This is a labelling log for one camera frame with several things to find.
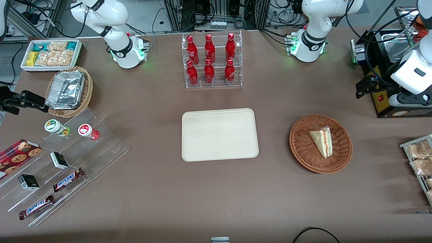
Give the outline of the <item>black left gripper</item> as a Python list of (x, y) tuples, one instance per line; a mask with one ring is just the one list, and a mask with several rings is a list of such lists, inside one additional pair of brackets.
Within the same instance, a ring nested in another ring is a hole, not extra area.
[(377, 76), (367, 76), (362, 79), (363, 84), (355, 85), (355, 97), (357, 99), (369, 93), (377, 93), (382, 91), (398, 91), (398, 86), (388, 83), (387, 81), (377, 77)]

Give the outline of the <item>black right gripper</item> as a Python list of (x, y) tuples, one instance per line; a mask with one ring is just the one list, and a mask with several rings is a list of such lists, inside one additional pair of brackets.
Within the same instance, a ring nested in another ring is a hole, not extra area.
[(0, 88), (0, 105), (1, 111), (9, 112), (13, 115), (19, 115), (22, 102), (32, 105), (34, 109), (44, 113), (49, 112), (49, 107), (45, 105), (45, 98), (28, 90), (21, 93), (12, 92), (9, 87)]

